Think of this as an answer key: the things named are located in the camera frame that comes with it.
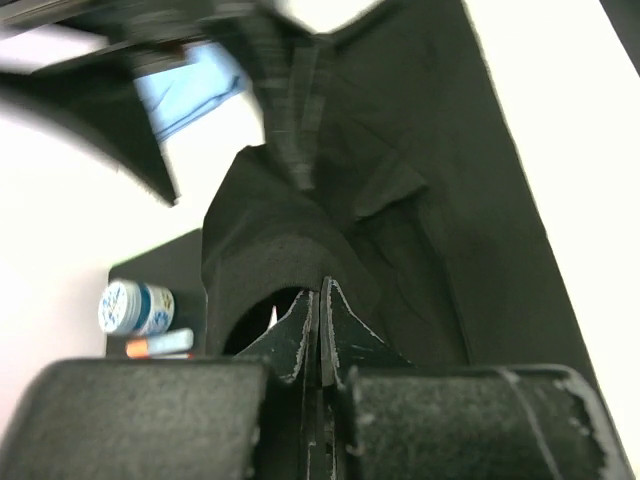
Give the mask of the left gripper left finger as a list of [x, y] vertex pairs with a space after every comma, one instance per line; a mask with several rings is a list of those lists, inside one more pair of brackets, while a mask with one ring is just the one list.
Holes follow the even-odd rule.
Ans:
[[317, 303], [301, 293], [234, 357], [51, 364], [2, 441], [2, 477], [308, 478]]

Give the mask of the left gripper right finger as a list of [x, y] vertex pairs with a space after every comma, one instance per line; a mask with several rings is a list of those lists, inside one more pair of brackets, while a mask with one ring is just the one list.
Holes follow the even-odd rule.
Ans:
[[560, 365], [419, 368], [323, 282], [319, 344], [335, 479], [629, 479], [600, 395]]

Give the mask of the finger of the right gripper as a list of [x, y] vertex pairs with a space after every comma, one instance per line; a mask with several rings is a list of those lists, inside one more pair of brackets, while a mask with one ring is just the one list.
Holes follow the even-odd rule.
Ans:
[[87, 55], [30, 73], [3, 71], [1, 95], [74, 133], [172, 206], [178, 192], [126, 63]]
[[221, 1], [220, 43], [249, 75], [264, 114], [266, 145], [293, 184], [314, 188], [316, 137], [335, 50], [348, 31], [314, 34], [272, 1]]

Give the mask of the blue shirt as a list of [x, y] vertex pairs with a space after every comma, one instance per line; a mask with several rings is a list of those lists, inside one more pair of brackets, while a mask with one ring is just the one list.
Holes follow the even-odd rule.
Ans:
[[164, 142], [194, 121], [243, 92], [246, 76], [219, 44], [187, 50], [187, 64], [134, 81], [158, 142]]

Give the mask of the black long sleeve shirt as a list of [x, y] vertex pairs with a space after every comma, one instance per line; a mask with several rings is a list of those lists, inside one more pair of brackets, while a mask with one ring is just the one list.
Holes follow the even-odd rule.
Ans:
[[459, 1], [383, 1], [340, 29], [314, 188], [240, 150], [203, 221], [206, 351], [335, 279], [427, 367], [559, 364], [594, 375], [471, 22]]

